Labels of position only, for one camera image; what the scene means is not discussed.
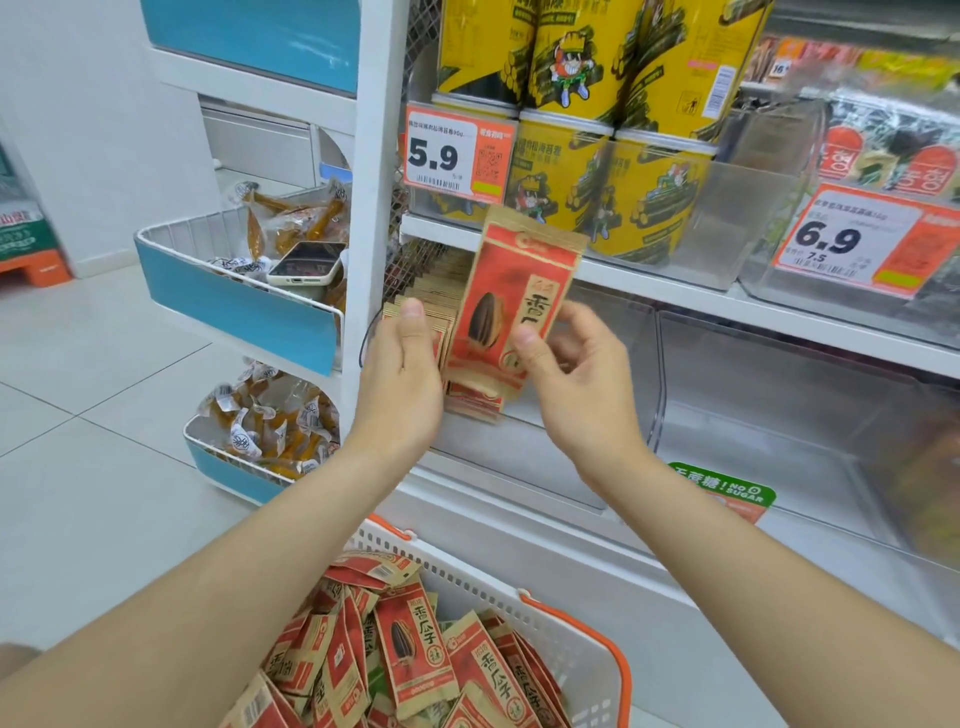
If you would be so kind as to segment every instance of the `smartphone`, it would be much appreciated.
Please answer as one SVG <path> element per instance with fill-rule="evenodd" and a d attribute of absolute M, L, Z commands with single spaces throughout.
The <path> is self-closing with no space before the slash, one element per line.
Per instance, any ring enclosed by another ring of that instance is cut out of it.
<path fill-rule="evenodd" d="M 329 285 L 340 271 L 343 243 L 301 240 L 267 274 L 271 285 Z"/>

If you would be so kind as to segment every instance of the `6.9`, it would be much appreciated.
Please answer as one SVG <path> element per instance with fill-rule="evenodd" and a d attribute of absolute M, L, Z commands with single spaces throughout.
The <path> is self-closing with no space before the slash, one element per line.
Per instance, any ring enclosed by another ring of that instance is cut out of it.
<path fill-rule="evenodd" d="M 809 222 L 797 231 L 797 234 L 794 236 L 794 241 L 797 245 L 813 245 L 816 246 L 818 251 L 829 251 L 830 253 L 841 255 L 853 250 L 863 237 L 863 234 L 859 230 L 846 228 L 834 235 L 833 242 L 829 243 L 820 235 L 826 226 L 827 223 L 822 223 L 817 220 Z"/>
<path fill-rule="evenodd" d="M 426 139 L 410 138 L 410 156 L 407 158 L 415 167 L 422 167 L 427 161 L 430 162 L 430 169 L 436 169 L 438 162 L 435 159 L 428 159 L 426 154 Z M 440 148 L 440 168 L 449 172 L 457 166 L 457 150 L 445 144 Z"/>

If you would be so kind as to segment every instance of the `yellow canister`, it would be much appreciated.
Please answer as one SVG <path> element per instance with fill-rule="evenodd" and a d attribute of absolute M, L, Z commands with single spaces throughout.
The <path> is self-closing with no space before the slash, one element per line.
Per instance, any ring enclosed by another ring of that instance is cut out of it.
<path fill-rule="evenodd" d="M 450 109 L 451 111 L 461 111 L 476 116 L 489 116 L 495 119 L 516 119 L 516 107 L 504 107 L 498 104 L 489 104 L 459 96 L 458 94 L 435 92 L 430 101 L 434 106 L 441 109 Z M 424 189 L 416 189 L 414 192 L 417 200 L 415 202 L 415 212 L 428 214 L 432 217 L 440 216 L 445 220 L 463 225 L 467 228 L 483 228 L 484 220 L 487 219 L 487 208 L 485 203 L 477 203 L 473 200 L 467 200 L 455 195 L 447 195 L 443 192 L 430 192 Z M 420 208 L 420 196 L 426 198 L 426 209 Z"/>
<path fill-rule="evenodd" d="M 437 90 L 518 106 L 539 0 L 444 0 Z"/>
<path fill-rule="evenodd" d="M 612 134 L 613 127 L 595 121 L 524 111 L 504 205 L 561 230 L 583 230 Z"/>
<path fill-rule="evenodd" d="M 773 0 L 647 0 L 621 126 L 712 141 Z"/>
<path fill-rule="evenodd" d="M 597 197 L 590 249 L 633 263 L 665 261 L 680 244 L 716 147 L 619 131 Z"/>
<path fill-rule="evenodd" d="M 527 104 L 613 124 L 642 15 L 643 0 L 542 0 Z"/>

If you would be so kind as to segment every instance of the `person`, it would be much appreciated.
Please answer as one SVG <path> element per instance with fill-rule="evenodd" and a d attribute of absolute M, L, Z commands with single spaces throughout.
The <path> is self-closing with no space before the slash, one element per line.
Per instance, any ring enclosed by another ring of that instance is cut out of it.
<path fill-rule="evenodd" d="M 640 435 L 624 346 L 584 305 L 565 303 L 559 318 L 569 326 L 549 344 L 529 327 L 511 334 L 547 432 L 783 719 L 794 728 L 960 725 L 960 653 L 663 465 Z M 422 304 L 404 302 L 372 341 L 344 446 L 0 683 L 0 725 L 218 725 L 318 576 L 433 441 L 443 392 L 431 341 Z"/>

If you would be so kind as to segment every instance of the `white wall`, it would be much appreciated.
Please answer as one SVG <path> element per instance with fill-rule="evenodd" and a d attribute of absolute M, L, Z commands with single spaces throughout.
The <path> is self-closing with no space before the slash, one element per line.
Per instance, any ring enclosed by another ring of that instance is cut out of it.
<path fill-rule="evenodd" d="M 80 277 L 135 261 L 135 230 L 220 208 L 195 94 L 156 81 L 138 0 L 8 0 L 3 140 Z"/>

